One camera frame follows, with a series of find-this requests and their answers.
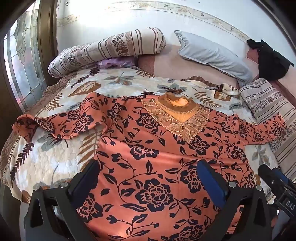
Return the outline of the orange black floral garment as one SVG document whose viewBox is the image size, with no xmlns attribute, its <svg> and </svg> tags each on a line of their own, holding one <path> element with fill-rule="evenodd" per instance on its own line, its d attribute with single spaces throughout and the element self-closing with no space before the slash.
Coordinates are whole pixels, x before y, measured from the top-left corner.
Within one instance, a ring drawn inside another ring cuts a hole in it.
<svg viewBox="0 0 296 241">
<path fill-rule="evenodd" d="M 287 127 L 280 114 L 253 125 L 169 93 L 112 98 L 92 92 L 77 109 L 46 118 L 24 114 L 13 129 L 26 141 L 37 128 L 68 140 L 98 126 L 97 186 L 77 208 L 98 240 L 199 239 L 218 209 L 197 163 L 207 161 L 225 180 L 252 188 L 245 147 L 266 144 Z"/>
</svg>

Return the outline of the striped folded quilt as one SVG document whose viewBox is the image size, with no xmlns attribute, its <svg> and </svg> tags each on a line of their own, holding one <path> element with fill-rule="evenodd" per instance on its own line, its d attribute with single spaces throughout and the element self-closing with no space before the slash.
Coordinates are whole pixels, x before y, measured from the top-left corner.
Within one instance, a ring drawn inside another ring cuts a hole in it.
<svg viewBox="0 0 296 241">
<path fill-rule="evenodd" d="M 285 135 L 270 147 L 281 171 L 295 180 L 295 107 L 267 80 L 259 78 L 240 88 L 239 94 L 252 111 L 258 123 L 267 121 L 277 113 L 283 117 L 287 128 Z"/>
</svg>

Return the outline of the cream leaf pattern blanket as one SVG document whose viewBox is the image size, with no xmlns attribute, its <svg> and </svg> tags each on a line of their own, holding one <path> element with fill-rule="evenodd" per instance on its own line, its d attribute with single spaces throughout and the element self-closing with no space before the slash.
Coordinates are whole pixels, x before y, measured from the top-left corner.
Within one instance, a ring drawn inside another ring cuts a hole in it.
<svg viewBox="0 0 296 241">
<path fill-rule="evenodd" d="M 63 78 L 58 86 L 50 87 L 30 114 L 46 118 L 77 109 L 92 92 L 112 98 L 169 93 L 190 98 L 199 105 L 226 115 L 236 114 L 250 124 L 259 124 L 235 87 L 225 83 L 211 85 L 200 77 L 184 80 L 155 77 L 138 68 L 91 68 L 79 71 L 69 78 Z M 4 181 L 12 196 L 28 203 L 34 188 L 54 188 L 62 181 L 71 180 L 93 159 L 101 132 L 98 126 L 81 137 L 65 140 L 53 137 L 43 128 L 37 128 L 30 141 L 12 132 L 1 154 L 1 159 L 7 162 Z M 256 146 L 260 145 L 245 147 L 254 185 L 258 181 L 250 163 L 250 151 Z"/>
</svg>

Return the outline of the black cloth on headboard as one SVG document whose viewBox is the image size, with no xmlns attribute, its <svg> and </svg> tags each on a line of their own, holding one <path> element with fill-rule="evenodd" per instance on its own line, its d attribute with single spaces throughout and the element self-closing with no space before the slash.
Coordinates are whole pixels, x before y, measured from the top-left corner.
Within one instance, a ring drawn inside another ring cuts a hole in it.
<svg viewBox="0 0 296 241">
<path fill-rule="evenodd" d="M 258 76 L 267 81 L 275 81 L 283 78 L 290 66 L 294 64 L 279 52 L 275 51 L 266 42 L 257 42 L 253 39 L 247 40 L 250 49 L 257 51 Z"/>
</svg>

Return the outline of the grey blue pillow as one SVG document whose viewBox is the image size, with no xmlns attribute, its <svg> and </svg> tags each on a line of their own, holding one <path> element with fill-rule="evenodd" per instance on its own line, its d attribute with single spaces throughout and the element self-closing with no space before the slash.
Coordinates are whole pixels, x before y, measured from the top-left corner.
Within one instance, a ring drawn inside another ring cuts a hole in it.
<svg viewBox="0 0 296 241">
<path fill-rule="evenodd" d="M 253 80 L 252 72 L 245 62 L 227 48 L 192 33 L 180 30 L 174 33 L 181 45 L 178 54 L 184 59 L 209 65 L 236 78 L 240 87 Z"/>
</svg>

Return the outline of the pink brown bed sheet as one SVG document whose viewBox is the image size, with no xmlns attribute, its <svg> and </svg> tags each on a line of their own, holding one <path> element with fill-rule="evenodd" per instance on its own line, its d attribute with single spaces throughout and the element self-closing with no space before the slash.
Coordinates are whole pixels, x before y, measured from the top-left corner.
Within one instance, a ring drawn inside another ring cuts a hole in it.
<svg viewBox="0 0 296 241">
<path fill-rule="evenodd" d="M 172 79 L 186 79 L 192 76 L 200 76 L 213 84 L 228 83 L 238 87 L 238 81 L 224 74 L 217 69 L 186 60 L 178 54 L 179 46 L 166 45 L 165 49 L 159 54 L 140 55 L 137 66 L 145 72 L 158 77 Z M 289 67 L 288 72 L 283 78 L 270 82 L 292 105 L 295 105 L 295 68 Z"/>
</svg>

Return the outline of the stained glass window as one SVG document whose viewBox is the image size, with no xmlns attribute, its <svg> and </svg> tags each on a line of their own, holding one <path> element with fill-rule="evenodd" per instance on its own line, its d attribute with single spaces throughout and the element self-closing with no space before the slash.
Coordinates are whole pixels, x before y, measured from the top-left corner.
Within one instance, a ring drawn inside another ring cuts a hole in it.
<svg viewBox="0 0 296 241">
<path fill-rule="evenodd" d="M 40 1 L 34 1 L 4 37 L 6 72 L 16 102 L 22 111 L 36 104 L 47 88 L 38 49 L 39 6 Z"/>
</svg>

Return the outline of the purple cloth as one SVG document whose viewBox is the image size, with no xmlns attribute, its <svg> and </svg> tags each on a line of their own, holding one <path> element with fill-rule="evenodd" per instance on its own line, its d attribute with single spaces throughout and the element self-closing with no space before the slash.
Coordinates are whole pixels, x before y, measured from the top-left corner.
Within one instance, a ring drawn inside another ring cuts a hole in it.
<svg viewBox="0 0 296 241">
<path fill-rule="evenodd" d="M 130 67 L 130 66 L 134 66 L 136 63 L 137 63 L 137 57 L 125 56 L 125 57 L 104 59 L 96 62 L 95 65 L 99 68 L 107 69 L 107 68 Z"/>
</svg>

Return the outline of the striped floral bolster pillow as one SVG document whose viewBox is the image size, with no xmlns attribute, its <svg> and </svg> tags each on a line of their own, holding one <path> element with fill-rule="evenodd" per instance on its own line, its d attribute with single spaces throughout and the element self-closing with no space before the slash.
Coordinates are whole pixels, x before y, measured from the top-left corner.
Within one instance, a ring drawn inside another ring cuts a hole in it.
<svg viewBox="0 0 296 241">
<path fill-rule="evenodd" d="M 48 66 L 53 78 L 79 68 L 116 57 L 159 54 L 166 46 L 163 32 L 156 27 L 133 30 L 63 50 Z"/>
</svg>

